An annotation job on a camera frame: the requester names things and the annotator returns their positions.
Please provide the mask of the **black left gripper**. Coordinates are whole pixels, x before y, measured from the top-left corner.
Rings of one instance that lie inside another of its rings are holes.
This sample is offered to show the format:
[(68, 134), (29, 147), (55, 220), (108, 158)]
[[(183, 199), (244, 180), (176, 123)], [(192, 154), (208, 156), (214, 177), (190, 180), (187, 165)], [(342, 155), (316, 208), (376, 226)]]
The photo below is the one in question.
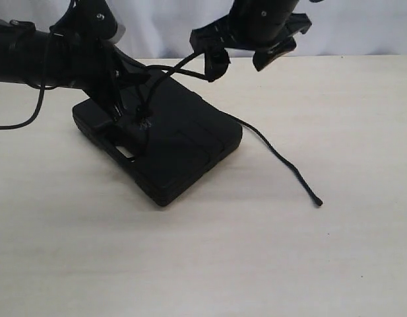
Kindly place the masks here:
[(114, 125), (123, 115), (121, 87), (140, 86), (150, 80), (145, 66), (115, 44), (98, 38), (85, 38), (69, 26), (65, 13), (49, 33), (67, 43), (75, 77), (84, 82), (83, 91), (90, 97), (91, 126), (100, 131)]

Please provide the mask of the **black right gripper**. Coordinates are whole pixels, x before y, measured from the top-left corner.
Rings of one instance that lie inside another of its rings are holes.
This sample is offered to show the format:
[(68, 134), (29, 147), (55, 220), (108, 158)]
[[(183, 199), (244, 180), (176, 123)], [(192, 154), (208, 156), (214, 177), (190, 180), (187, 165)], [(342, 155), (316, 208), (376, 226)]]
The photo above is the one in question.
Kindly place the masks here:
[(234, 1), (228, 14), (191, 31), (190, 45), (204, 51), (204, 75), (213, 83), (230, 65), (226, 48), (254, 51), (253, 65), (262, 71), (274, 60), (296, 49), (294, 34), (305, 34), (312, 22), (294, 13), (297, 1)]

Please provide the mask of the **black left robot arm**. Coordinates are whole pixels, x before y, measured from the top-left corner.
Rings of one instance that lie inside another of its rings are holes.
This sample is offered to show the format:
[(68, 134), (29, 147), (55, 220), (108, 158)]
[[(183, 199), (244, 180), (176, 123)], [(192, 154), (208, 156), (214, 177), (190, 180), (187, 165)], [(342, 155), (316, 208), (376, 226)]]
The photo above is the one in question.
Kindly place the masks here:
[(117, 48), (106, 38), (104, 26), (87, 22), (74, 9), (50, 27), (36, 29), (33, 22), (0, 20), (0, 82), (28, 85), (39, 91), (32, 115), (0, 130), (31, 124), (42, 108), (44, 94), (55, 88), (83, 91), (114, 121), (127, 113), (121, 89), (138, 86), (149, 75), (124, 66)]

